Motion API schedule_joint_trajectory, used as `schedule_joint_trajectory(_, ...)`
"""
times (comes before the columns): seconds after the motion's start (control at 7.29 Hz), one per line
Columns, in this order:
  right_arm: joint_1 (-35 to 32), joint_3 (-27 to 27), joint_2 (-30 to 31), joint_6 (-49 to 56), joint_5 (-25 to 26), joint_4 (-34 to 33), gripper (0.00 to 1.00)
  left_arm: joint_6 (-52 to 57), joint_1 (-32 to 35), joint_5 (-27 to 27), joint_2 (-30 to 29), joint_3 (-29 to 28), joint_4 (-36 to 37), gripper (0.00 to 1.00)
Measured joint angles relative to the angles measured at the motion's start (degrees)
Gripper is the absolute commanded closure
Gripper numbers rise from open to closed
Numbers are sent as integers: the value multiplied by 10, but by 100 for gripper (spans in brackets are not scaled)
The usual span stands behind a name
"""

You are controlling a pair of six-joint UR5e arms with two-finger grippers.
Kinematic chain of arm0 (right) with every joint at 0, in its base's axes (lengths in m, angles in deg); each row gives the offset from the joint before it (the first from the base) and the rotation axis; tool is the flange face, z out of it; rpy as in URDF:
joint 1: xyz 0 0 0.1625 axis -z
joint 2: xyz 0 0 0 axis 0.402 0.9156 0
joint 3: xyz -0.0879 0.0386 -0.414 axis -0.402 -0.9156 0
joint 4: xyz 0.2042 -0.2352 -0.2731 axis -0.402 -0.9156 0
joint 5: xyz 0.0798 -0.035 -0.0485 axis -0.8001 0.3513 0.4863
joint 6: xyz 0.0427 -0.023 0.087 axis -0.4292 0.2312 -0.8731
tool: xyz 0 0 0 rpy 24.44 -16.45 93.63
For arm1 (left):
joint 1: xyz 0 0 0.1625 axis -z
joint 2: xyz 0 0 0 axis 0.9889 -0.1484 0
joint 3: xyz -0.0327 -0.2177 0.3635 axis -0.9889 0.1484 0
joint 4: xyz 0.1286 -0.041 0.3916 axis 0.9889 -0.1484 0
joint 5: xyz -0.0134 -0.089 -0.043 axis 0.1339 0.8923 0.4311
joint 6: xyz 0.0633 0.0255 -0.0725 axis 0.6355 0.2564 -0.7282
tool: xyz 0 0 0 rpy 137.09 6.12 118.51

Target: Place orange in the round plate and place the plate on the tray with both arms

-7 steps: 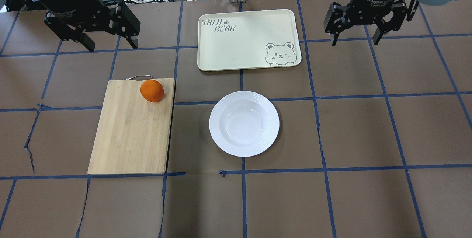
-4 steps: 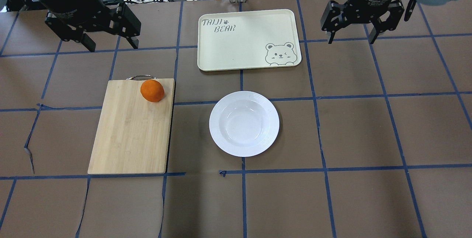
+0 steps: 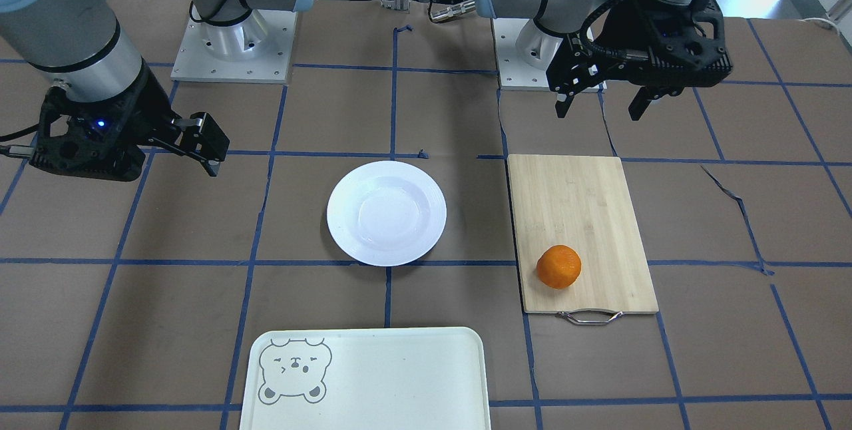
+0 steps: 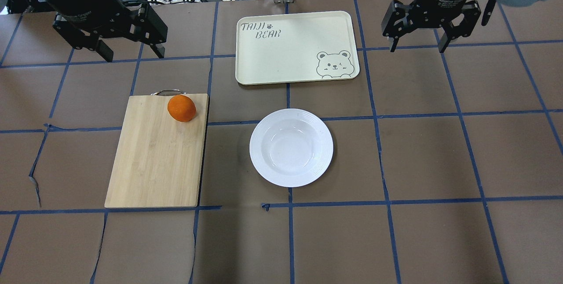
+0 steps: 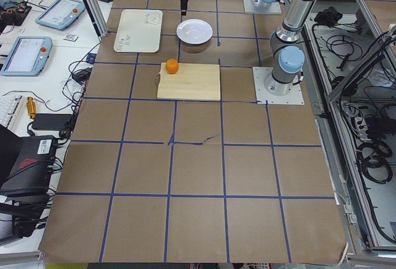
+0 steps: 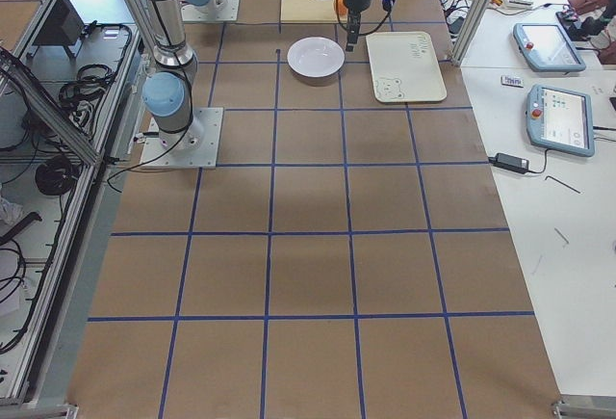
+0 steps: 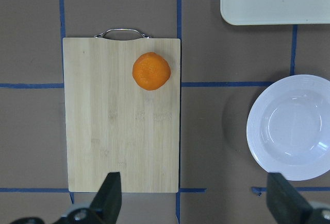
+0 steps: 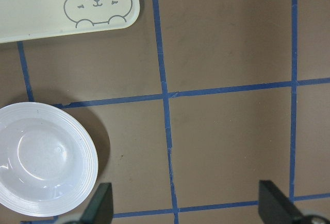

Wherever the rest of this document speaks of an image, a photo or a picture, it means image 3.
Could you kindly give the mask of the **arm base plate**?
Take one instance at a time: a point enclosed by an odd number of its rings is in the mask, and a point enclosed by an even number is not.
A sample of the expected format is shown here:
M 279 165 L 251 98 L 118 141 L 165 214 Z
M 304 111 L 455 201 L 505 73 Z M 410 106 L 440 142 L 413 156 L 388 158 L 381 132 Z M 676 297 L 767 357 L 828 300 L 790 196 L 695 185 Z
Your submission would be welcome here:
M 243 23 L 217 27 L 191 20 L 180 42 L 174 81 L 284 85 L 298 13 L 255 9 Z
M 493 19 L 500 85 L 509 91 L 548 91 L 546 69 L 562 37 L 543 33 L 531 19 Z

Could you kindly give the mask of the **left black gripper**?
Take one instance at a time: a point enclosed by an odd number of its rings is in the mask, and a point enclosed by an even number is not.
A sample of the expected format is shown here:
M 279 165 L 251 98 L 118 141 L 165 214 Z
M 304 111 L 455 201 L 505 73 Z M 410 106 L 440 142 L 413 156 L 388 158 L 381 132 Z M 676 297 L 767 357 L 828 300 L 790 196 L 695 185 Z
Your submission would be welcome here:
M 611 0 L 563 39 L 546 77 L 558 118 L 576 93 L 603 81 L 642 85 L 629 105 L 631 120 L 639 121 L 658 88 L 712 87 L 733 68 L 716 0 Z

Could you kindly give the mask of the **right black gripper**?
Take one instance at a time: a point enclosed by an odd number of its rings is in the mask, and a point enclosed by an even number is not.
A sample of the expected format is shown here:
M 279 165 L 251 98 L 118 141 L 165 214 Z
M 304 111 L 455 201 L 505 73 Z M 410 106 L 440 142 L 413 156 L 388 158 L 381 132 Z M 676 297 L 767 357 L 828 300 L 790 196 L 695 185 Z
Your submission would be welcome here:
M 152 145 L 201 164 L 216 177 L 230 139 L 209 112 L 190 115 L 190 145 L 178 144 L 179 118 L 147 64 L 118 95 L 93 103 L 68 97 L 69 85 L 55 83 L 41 106 L 37 141 L 29 165 L 67 177 L 131 182 L 140 177 Z

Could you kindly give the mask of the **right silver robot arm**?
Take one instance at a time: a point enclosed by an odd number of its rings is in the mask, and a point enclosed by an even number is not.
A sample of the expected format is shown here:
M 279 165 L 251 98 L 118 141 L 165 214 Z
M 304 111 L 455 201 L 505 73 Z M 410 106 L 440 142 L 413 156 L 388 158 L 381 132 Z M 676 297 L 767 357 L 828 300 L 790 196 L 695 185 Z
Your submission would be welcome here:
M 192 0 L 176 65 L 215 82 L 286 80 L 293 18 L 314 0 Z M 2 0 L 2 37 L 51 82 L 33 146 L 2 154 L 56 175 L 130 182 L 143 146 L 198 161 L 211 177 L 230 141 L 209 112 L 173 111 L 106 0 Z

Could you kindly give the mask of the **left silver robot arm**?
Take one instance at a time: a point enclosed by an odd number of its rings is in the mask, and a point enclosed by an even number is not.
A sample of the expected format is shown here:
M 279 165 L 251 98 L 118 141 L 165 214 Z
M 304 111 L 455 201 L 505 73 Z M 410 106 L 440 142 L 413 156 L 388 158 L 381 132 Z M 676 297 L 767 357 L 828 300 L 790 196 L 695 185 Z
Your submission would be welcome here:
M 638 91 L 628 111 L 639 120 L 650 103 L 688 87 L 714 87 L 734 64 L 716 0 L 475 0 L 486 18 L 526 19 L 529 51 L 541 37 L 558 42 L 540 59 L 564 118 L 578 93 L 604 81 Z

